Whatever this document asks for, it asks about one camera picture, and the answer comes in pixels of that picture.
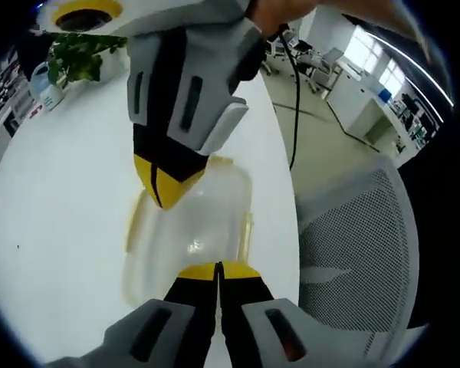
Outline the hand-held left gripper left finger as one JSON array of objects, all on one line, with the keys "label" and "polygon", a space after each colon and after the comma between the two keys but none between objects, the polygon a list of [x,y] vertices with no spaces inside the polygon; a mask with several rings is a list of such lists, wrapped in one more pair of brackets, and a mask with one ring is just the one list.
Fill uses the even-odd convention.
[{"label": "hand-held left gripper left finger", "polygon": [[203,367],[215,332],[219,264],[181,271],[166,296],[108,327],[102,344],[49,367]]}]

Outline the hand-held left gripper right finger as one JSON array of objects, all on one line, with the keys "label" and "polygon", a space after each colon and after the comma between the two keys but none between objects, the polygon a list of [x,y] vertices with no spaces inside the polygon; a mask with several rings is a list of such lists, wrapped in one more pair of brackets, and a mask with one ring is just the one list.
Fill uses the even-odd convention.
[{"label": "hand-held left gripper right finger", "polygon": [[332,328],[274,298],[246,264],[219,265],[222,331],[234,367],[362,367],[367,335]]}]

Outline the person's right hand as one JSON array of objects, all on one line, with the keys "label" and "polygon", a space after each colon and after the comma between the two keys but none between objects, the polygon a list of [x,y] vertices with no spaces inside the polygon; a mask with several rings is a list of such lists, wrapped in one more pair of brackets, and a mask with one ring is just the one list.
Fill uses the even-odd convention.
[{"label": "person's right hand", "polygon": [[282,24],[304,17],[319,4],[316,0],[251,1],[246,17],[252,20],[265,37],[270,37],[279,31]]}]

